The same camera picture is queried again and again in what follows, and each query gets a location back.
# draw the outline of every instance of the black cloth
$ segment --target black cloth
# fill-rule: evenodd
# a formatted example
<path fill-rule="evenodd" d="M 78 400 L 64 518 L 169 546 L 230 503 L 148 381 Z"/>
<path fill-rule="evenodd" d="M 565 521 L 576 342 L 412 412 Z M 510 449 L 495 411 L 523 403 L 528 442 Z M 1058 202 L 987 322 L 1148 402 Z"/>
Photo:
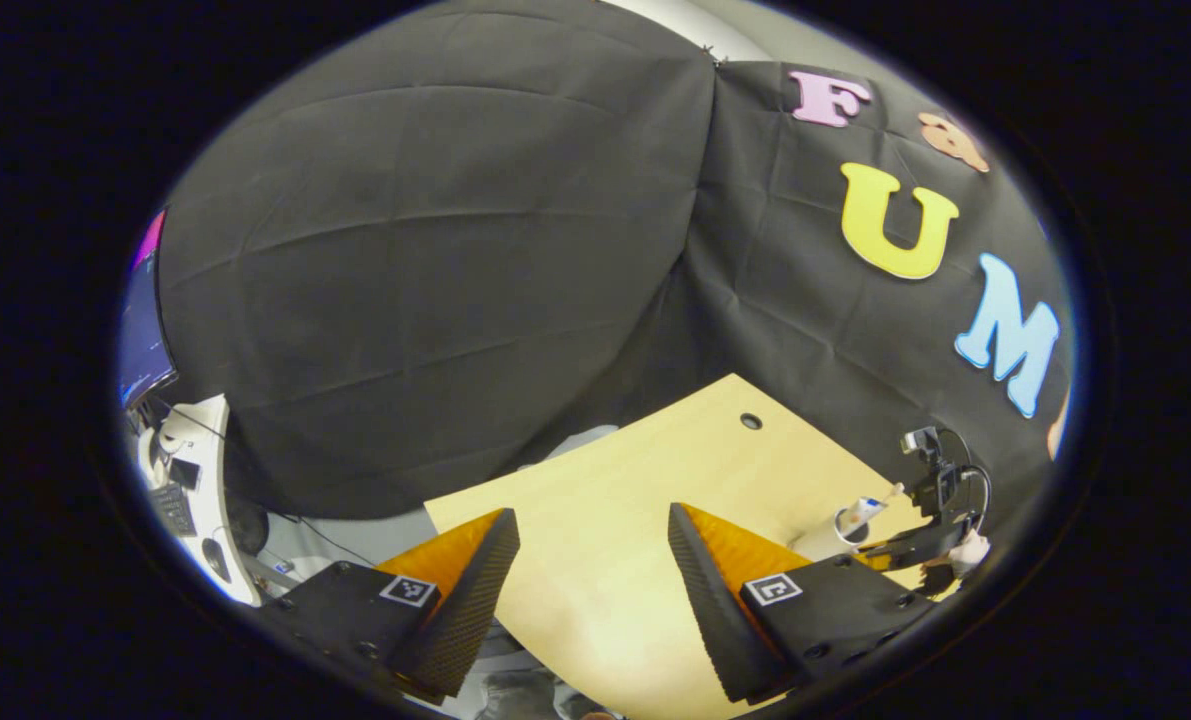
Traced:
<path fill-rule="evenodd" d="M 873 98 L 844 129 L 802 123 L 794 69 Z M 1008 162 L 930 148 L 921 111 L 946 114 L 836 70 L 717 68 L 587 0 L 422 10 L 260 99 L 170 193 L 172 392 L 226 393 L 227 442 L 252 457 L 236 492 L 362 519 L 737 372 L 894 482 L 924 471 L 902 433 L 955 428 L 992 472 L 991 532 L 1052 470 L 1078 333 L 1060 238 Z M 939 273 L 903 281 L 848 248 L 843 161 L 900 180 L 894 242 L 918 236 L 916 186 L 956 202 Z M 1033 419 L 952 346 L 983 251 L 1062 325 Z"/>
<path fill-rule="evenodd" d="M 244 111 L 172 192 L 160 269 L 173 392 L 225 392 L 260 461 L 235 489 L 379 518 L 487 478 L 676 263 L 711 87 L 624 10 L 467 0 Z"/>

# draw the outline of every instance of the yellow letter u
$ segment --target yellow letter u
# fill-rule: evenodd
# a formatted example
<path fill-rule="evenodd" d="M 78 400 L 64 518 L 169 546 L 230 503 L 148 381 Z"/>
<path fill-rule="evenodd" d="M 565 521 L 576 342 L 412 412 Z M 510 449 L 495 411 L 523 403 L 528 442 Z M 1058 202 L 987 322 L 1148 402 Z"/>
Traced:
<path fill-rule="evenodd" d="M 900 278 L 919 281 L 937 271 L 946 252 L 946 233 L 950 219 L 960 217 L 960 208 L 924 187 L 916 187 L 911 195 L 924 208 L 919 224 L 919 239 L 915 248 L 903 250 L 884 237 L 884 215 L 888 213 L 888 195 L 902 189 L 891 174 L 868 165 L 844 163 L 838 171 L 848 179 L 843 198 L 843 237 L 861 259 Z"/>

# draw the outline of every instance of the computer monitor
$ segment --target computer monitor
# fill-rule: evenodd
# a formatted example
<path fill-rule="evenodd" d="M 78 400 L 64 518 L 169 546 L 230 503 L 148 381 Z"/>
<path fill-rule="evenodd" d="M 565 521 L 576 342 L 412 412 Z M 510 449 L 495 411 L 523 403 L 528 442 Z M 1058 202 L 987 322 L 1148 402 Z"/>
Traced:
<path fill-rule="evenodd" d="M 124 409 L 132 409 L 146 394 L 176 377 L 173 357 L 160 323 L 160 233 L 166 211 L 146 230 L 133 258 L 124 312 L 119 319 L 119 396 Z"/>

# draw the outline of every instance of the cable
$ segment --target cable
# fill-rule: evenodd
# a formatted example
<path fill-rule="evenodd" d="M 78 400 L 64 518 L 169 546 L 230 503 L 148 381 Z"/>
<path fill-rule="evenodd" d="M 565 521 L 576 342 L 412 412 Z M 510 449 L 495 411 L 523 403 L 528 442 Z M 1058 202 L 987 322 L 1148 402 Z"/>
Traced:
<path fill-rule="evenodd" d="M 169 417 L 170 418 L 173 417 L 173 413 L 176 413 L 176 414 L 183 417 L 187 420 L 192 420 L 192 422 L 199 425 L 199 427 L 206 428 L 210 433 L 216 434 L 217 437 L 222 438 L 222 442 L 226 442 L 226 437 L 223 436 L 222 433 L 217 432 L 217 430 L 208 427 L 208 425 L 202 424 L 201 421 L 192 418 L 192 415 L 187 415 L 187 414 L 182 413 L 182 411 L 175 411 L 175 409 L 173 409 L 173 406 L 168 405 L 167 401 L 163 397 L 156 397 L 156 396 L 151 396 L 151 397 L 155 397 L 155 400 L 160 401 L 161 405 L 163 405 L 164 407 L 167 407 L 167 409 L 169 409 Z M 283 518 L 285 520 L 293 521 L 292 519 L 289 519 L 288 515 L 285 515 L 282 512 L 276 512 L 276 515 L 280 515 L 280 518 Z M 375 568 L 376 562 L 368 561 L 367 557 L 364 557 L 362 555 L 358 555 L 358 552 L 353 551 L 350 547 L 343 547 L 338 543 L 331 541 L 331 539 L 329 539 L 329 537 L 326 537 L 324 533 L 322 533 L 319 530 L 317 530 L 314 527 L 314 525 L 312 525 L 308 520 L 306 520 L 306 518 L 303 518 L 301 515 L 298 515 L 297 522 L 306 525 L 307 528 L 311 528 L 312 533 L 316 533 L 320 538 L 324 538 L 324 541 L 331 544 L 331 546 L 335 546 L 338 550 L 343 550 L 345 552 L 349 552 L 349 553 L 358 557 L 360 561 L 364 561 L 366 565 L 368 565 L 370 568 Z"/>
<path fill-rule="evenodd" d="M 366 564 L 367 566 L 370 566 L 370 568 L 376 568 L 376 565 L 378 565 L 378 564 L 376 564 L 376 562 L 374 562 L 374 561 L 368 561 L 368 559 L 367 559 L 367 557 L 364 557 L 364 556 L 362 556 L 362 555 L 358 555 L 358 552 L 356 552 L 356 551 L 353 551 L 353 550 L 351 550 L 350 547 L 343 547 L 343 546 L 341 546 L 341 545 L 339 545 L 338 543 L 335 543 L 335 541 L 331 541 L 331 539 L 329 539 L 329 537 L 326 537 L 326 536 L 325 536 L 324 533 L 322 533 L 322 532 L 320 532 L 319 530 L 316 530 L 316 528 L 314 528 L 314 525 L 312 525 L 312 524 L 311 524 L 311 521 L 310 521 L 310 520 L 307 520 L 306 518 L 303 518 L 301 515 L 298 515 L 298 519 L 299 519 L 299 520 L 301 520 L 301 521 L 303 521 L 303 525 L 306 525 L 306 527 L 307 527 L 307 528 L 311 528 L 311 532 L 312 532 L 312 533 L 316 533 L 316 534 L 317 534 L 317 536 L 319 536 L 320 538 L 324 538 L 324 541 L 326 541 L 326 543 L 331 544 L 331 546 L 335 546 L 335 547 L 337 547 L 338 550 L 344 550 L 344 551 L 347 551 L 347 552 L 349 552 L 349 553 L 351 553 L 351 555 L 354 555 L 354 556 L 358 557 L 358 559 L 360 559 L 360 561 L 363 561 L 363 562 L 364 562 L 364 564 Z"/>
<path fill-rule="evenodd" d="M 176 414 L 183 417 L 187 420 L 192 420 L 192 422 L 199 425 L 199 427 L 206 428 L 210 433 L 216 434 L 217 437 L 222 438 L 222 442 L 226 442 L 226 437 L 224 434 L 217 432 L 217 430 L 214 430 L 214 428 L 208 427 L 208 425 L 205 425 L 201 421 L 192 418 L 192 415 L 187 415 L 182 411 L 175 409 L 175 407 L 170 406 L 169 402 L 167 402 L 163 397 L 156 397 L 154 395 L 151 395 L 150 397 L 155 397 L 155 400 L 160 401 L 161 405 L 163 405 L 164 407 L 167 407 L 167 409 L 169 409 L 169 418 L 172 418 L 173 414 L 176 413 Z"/>
<path fill-rule="evenodd" d="M 952 436 L 955 436 L 955 439 L 958 439 L 958 442 L 960 442 L 960 445 L 964 446 L 964 455 L 965 455 L 965 462 L 966 462 L 966 464 L 973 465 L 973 452 L 969 451 L 969 444 L 966 443 L 966 442 L 964 442 L 964 436 L 961 436 L 960 433 L 955 432 L 955 430 L 947 428 L 947 427 L 939 427 L 937 428 L 937 434 L 941 436 L 942 433 L 950 433 Z"/>
<path fill-rule="evenodd" d="M 985 489 L 985 499 L 983 500 L 983 514 L 978 518 L 978 524 L 974 525 L 973 530 L 981 530 L 983 522 L 987 519 L 987 507 L 991 506 L 991 474 L 985 471 L 980 465 L 961 465 L 961 470 L 974 470 L 983 476 L 983 488 Z"/>

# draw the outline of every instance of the wooden table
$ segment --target wooden table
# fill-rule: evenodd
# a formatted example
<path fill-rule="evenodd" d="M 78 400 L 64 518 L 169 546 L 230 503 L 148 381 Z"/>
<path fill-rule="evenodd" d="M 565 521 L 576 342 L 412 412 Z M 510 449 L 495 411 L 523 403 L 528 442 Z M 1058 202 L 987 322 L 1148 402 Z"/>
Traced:
<path fill-rule="evenodd" d="M 741 415 L 763 421 L 747 428 Z M 898 452 L 893 438 L 893 452 Z M 513 507 L 519 553 L 495 615 L 560 678 L 631 720 L 724 720 L 724 697 L 667 544 L 687 502 L 786 544 L 887 480 L 737 375 L 609 437 L 437 497 L 441 533 Z M 923 524 L 898 497 L 872 541 Z M 906 587 L 918 568 L 890 572 Z"/>

